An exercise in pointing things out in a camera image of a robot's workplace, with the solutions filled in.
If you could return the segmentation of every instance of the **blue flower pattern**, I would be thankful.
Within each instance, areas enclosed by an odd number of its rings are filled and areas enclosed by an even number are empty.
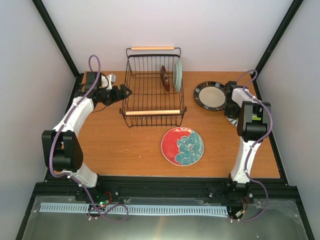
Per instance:
[[[197,162],[204,153],[204,142],[195,131],[188,136],[183,136],[177,141],[179,153],[175,156],[175,160],[186,166]]]

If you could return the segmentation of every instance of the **red floral plate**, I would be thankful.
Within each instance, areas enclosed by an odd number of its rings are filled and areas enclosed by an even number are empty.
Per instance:
[[[204,142],[200,135],[188,127],[175,127],[162,139],[163,156],[177,166],[190,166],[204,154]]]

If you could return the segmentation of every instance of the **metal floor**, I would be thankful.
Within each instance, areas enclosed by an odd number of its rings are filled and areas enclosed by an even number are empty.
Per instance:
[[[38,212],[38,209],[35,204],[24,240],[307,240],[292,201],[271,202],[261,217],[243,223],[211,216],[139,215],[131,215],[122,223],[111,223],[103,219],[88,221],[82,213]],[[245,218],[259,211],[251,204]],[[108,217],[119,220],[124,216]]]

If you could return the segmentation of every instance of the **white wall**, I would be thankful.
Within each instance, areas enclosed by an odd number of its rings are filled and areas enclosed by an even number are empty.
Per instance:
[[[270,101],[289,183],[297,185],[320,239],[320,1],[304,1],[265,65],[258,85]]]
[[[246,71],[259,62],[292,0],[44,0],[75,65],[126,70],[125,49],[182,48],[185,71]]]
[[[31,0],[0,1],[0,239],[15,239],[46,167],[41,134],[62,118],[74,83]]]

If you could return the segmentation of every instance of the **black metal frame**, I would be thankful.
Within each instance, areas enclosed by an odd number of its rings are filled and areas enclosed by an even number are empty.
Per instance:
[[[75,76],[75,84],[68,103],[69,108],[72,103],[72,96],[82,82],[83,74],[79,74],[42,1],[32,1],[39,11],[43,21],[47,25],[53,39],[58,45],[62,55],[64,56],[67,64],[69,65],[71,71]],[[290,8],[288,9],[286,15],[284,16],[281,24],[279,25],[270,44],[268,45],[256,67],[258,74],[260,74],[260,72],[262,71],[272,51],[275,49],[277,43],[281,39],[283,33],[285,32],[286,28],[288,27],[302,2],[303,0],[293,0]],[[253,86],[257,97],[259,99],[262,99],[256,81],[253,82]],[[315,238],[313,236],[305,209],[303,207],[299,191],[296,186],[289,186],[288,184],[288,179],[284,171],[283,163],[279,155],[274,135],[271,134],[269,136],[269,139],[279,170],[280,178],[262,178],[258,180],[261,181],[267,188],[270,199],[295,200],[307,237],[310,240],[314,240]],[[131,197],[160,197],[195,198],[208,203],[220,203],[221,205],[228,207],[238,205],[237,203],[227,202],[225,199],[219,198],[218,195],[212,195],[212,193],[215,193],[215,191],[219,191],[224,188],[224,185],[227,182],[227,178],[101,176],[100,179],[100,188],[103,188],[103,190],[111,191],[112,198],[120,202],[123,202],[125,199],[127,200]],[[96,189],[91,188],[90,191],[93,196],[97,195],[97,193],[95,192],[97,191]],[[250,184],[250,191],[253,194],[254,198],[265,198],[263,189],[255,183]],[[61,177],[59,179],[54,178],[50,175],[50,172],[47,171],[44,182],[36,183],[34,187],[30,202],[25,212],[25,216],[22,220],[20,229],[16,236],[17,240],[20,240],[23,237],[36,196],[76,196],[76,198],[79,200],[88,201],[88,198],[82,192],[82,188],[79,187],[75,182],[67,179],[66,177]]]

